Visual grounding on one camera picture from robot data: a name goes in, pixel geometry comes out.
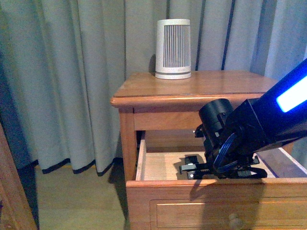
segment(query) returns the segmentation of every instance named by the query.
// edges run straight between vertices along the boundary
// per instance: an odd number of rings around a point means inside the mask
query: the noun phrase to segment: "open drawer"
[[[203,152],[150,152],[147,142],[143,135],[136,180],[126,184],[132,230],[307,228],[307,171],[283,149],[259,154],[272,178],[186,180],[183,158]]]

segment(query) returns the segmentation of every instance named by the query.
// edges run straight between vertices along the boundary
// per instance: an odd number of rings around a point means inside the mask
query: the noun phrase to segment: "air purifier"
[[[191,76],[190,20],[158,21],[155,70],[160,79]]]

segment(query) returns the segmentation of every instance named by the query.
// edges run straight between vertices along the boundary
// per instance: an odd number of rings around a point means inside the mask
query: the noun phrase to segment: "wooden knob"
[[[244,223],[236,213],[232,213],[229,215],[229,227],[232,230],[241,230],[243,229]]]

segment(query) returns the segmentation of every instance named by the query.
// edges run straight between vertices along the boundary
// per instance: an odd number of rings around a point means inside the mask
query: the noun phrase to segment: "blue led light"
[[[281,110],[286,113],[289,110],[297,107],[299,104],[307,100],[307,76],[282,95],[277,97],[276,101]]]

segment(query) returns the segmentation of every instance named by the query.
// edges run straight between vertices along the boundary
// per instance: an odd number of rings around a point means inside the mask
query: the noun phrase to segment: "beige carpet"
[[[36,169],[41,230],[129,230],[123,166],[101,177],[95,168],[73,174],[64,166],[49,174]]]

